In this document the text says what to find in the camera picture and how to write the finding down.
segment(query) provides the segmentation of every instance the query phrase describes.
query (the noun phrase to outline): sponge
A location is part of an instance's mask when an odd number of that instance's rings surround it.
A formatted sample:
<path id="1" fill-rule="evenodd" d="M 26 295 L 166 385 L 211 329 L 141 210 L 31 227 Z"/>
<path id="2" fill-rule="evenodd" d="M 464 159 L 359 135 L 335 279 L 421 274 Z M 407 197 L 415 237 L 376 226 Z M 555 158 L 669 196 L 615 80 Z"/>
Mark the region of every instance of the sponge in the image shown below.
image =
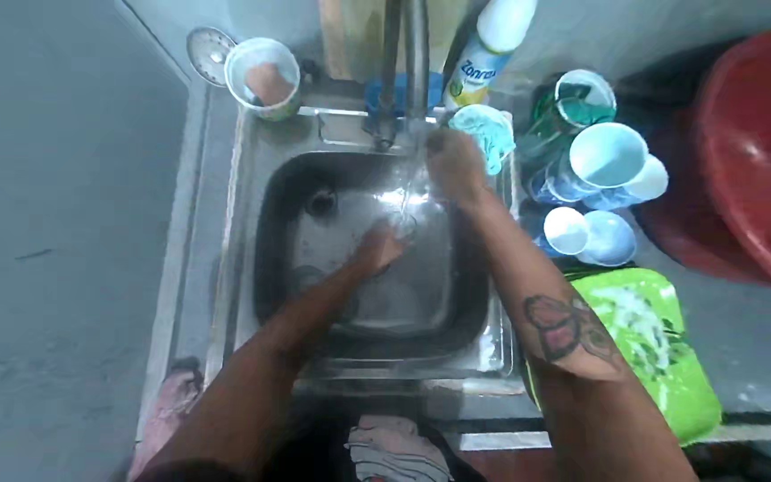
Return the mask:
<path id="1" fill-rule="evenodd" d="M 517 147 L 507 117 L 489 105 L 466 105 L 454 114 L 448 126 L 475 138 L 478 147 L 487 157 L 488 176 L 498 174 L 502 159 Z"/>

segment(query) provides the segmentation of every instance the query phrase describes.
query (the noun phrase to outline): hand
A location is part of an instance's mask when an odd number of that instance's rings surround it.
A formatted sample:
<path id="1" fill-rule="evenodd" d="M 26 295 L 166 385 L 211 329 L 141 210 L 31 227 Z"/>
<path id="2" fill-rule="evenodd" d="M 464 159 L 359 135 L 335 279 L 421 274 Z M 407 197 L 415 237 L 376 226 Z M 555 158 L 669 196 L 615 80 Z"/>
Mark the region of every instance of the hand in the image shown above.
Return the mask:
<path id="1" fill-rule="evenodd" d="M 370 278 L 400 258 L 401 254 L 403 243 L 398 241 L 394 228 L 388 221 L 380 220 L 361 238 L 353 262 L 362 269 L 366 278 Z"/>
<path id="2" fill-rule="evenodd" d="M 484 156 L 472 136 L 458 130 L 439 129 L 427 137 L 427 170 L 443 193 L 461 205 L 487 188 Z"/>

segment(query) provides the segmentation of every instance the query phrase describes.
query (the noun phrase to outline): dish soap bottle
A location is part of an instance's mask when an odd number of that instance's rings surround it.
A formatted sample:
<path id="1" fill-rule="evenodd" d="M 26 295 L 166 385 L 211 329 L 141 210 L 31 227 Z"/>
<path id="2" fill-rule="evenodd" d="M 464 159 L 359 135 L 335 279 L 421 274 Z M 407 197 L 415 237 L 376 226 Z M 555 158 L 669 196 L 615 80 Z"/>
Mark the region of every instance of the dish soap bottle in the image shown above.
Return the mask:
<path id="1" fill-rule="evenodd" d="M 477 31 L 469 39 L 448 87 L 444 106 L 455 111 L 481 104 L 487 86 L 521 44 L 535 16 L 537 0 L 491 0 L 478 17 Z"/>

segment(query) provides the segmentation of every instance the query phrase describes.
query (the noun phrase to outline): green plastic tray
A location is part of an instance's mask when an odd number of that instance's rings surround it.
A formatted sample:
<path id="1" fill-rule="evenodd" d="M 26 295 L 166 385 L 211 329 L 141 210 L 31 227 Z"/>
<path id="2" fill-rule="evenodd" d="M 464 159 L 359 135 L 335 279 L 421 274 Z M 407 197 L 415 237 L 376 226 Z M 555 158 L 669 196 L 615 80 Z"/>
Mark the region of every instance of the green plastic tray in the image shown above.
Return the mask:
<path id="1" fill-rule="evenodd" d="M 612 334 L 624 359 L 665 415 L 680 445 L 693 444 L 712 432 L 721 422 L 721 404 L 686 339 L 686 327 L 674 285 L 656 271 L 644 268 L 618 269 L 572 283 Z M 618 308 L 614 300 L 608 298 L 606 288 L 635 291 L 638 297 L 649 303 L 670 341 L 671 348 L 667 351 L 670 365 L 666 369 L 660 370 L 655 367 L 656 363 L 651 363 L 658 359 L 658 355 L 656 350 L 651 350 L 653 346 L 646 335 L 620 322 L 627 316 L 620 316 L 615 323 L 616 312 L 621 310 L 626 313 L 627 308 Z"/>

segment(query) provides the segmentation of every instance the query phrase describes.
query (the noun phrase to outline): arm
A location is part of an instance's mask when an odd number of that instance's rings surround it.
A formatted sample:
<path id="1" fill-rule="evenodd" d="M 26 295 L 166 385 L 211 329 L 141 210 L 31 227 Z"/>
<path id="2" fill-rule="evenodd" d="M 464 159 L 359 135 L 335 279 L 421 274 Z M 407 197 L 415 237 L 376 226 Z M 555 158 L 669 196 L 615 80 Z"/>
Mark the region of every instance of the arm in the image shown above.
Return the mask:
<path id="1" fill-rule="evenodd" d="M 470 137 L 437 133 L 431 178 L 471 219 L 535 377 L 564 479 L 696 480 L 599 318 L 487 189 Z"/>
<path id="2" fill-rule="evenodd" d="M 272 455 L 290 392 L 333 315 L 364 280 L 400 256 L 387 224 L 362 239 L 356 255 L 299 299 L 286 304 L 225 363 L 171 440 L 147 467 L 208 459 L 256 479 Z"/>

